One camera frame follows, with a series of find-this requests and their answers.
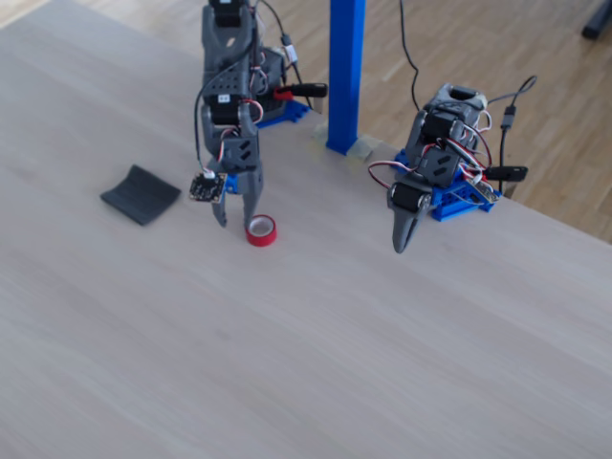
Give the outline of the grey gripper body black servo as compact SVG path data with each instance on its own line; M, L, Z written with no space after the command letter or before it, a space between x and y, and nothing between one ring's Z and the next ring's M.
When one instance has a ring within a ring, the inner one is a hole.
M387 204L391 209L418 213L430 206L433 187L419 174L397 176L387 191Z

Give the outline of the grey gripper body with camera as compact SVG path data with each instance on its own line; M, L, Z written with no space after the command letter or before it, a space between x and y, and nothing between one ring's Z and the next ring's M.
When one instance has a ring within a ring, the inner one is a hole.
M246 169L233 169L227 173L225 191L230 194L242 194L249 188L263 186L263 170L260 164Z

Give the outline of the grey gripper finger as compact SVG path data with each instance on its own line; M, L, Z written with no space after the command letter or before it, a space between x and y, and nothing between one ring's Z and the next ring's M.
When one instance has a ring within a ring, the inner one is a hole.
M226 214L226 193L222 192L217 198L211 202L212 212L222 228L227 226L228 218Z
M413 233L419 227L424 214L426 214L424 209L419 209L417 212L409 210L402 211L400 252L403 252L409 244Z
M262 190L259 188L249 188L242 193L244 228L247 229L255 215Z
M407 238L407 214L403 209L400 208L395 208L393 210L393 214L393 247L396 253L402 253L405 249Z

